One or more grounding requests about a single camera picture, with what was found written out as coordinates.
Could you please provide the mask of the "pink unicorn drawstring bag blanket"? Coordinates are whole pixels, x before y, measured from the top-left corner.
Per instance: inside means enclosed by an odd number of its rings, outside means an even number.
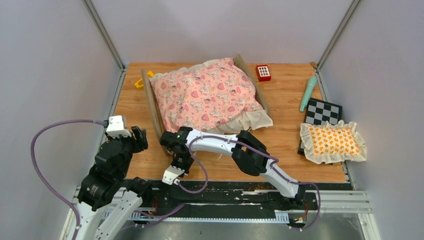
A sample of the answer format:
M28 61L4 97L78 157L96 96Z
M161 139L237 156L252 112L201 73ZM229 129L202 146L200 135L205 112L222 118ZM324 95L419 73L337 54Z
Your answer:
M180 127L237 134L274 125L247 65L238 57L208 60L149 78L164 130Z

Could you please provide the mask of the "wooden striped pet bed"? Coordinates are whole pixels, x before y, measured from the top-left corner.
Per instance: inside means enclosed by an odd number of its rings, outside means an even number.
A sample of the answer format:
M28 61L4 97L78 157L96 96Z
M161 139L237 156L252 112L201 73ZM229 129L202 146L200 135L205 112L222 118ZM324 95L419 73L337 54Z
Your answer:
M266 114L270 113L270 107L269 104L266 101L265 95L262 93L261 89L259 88L258 83L254 80L253 75L251 74L251 71L249 70L248 65L245 63L242 56L237 53L235 57L233 58L234 65L241 69L243 73L247 75L247 78L252 81L253 88L255 90L254 99L259 103L259 105L264 109ZM157 137L157 140L160 141L160 138L163 134L163 132L166 131L165 129L165 122L163 121L163 117L160 114L160 108L159 104L156 98L156 94L153 90L153 85L151 83L151 79L154 77L147 76L147 70L144 68L141 69L141 77L143 79L144 84L144 92L145 92L145 98L148 105L148 109L150 111L151 121L153 125L153 129L155 132L155 135Z

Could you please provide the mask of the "orange duck print pillow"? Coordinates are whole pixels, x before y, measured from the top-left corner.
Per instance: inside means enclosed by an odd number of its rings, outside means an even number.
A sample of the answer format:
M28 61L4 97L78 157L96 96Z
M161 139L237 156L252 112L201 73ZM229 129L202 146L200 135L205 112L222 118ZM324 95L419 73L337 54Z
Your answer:
M301 123L304 156L315 164L366 161L367 147L356 127L356 122L345 123L343 120L335 125L328 121L322 125Z

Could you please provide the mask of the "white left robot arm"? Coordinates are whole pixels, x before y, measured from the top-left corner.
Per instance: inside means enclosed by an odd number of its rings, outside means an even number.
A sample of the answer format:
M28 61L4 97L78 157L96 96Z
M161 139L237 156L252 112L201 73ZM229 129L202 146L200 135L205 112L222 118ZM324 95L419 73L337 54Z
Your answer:
M77 195L77 240L112 240L138 207L153 201L152 184L135 177L109 216L101 220L125 182L133 155L148 148L147 131L137 126L107 130L106 136Z

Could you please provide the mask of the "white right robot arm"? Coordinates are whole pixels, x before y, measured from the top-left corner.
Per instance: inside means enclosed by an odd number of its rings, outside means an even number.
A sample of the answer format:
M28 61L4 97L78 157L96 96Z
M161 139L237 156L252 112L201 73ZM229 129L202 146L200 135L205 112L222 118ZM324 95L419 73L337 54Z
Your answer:
M194 153L210 152L230 156L243 173L266 179L290 208L298 209L306 201L305 187L285 173L266 146L246 130L222 135L182 126L177 132L165 131L159 143L172 154L172 162L162 177L164 184L182 187L180 179L188 175L193 162L198 162Z

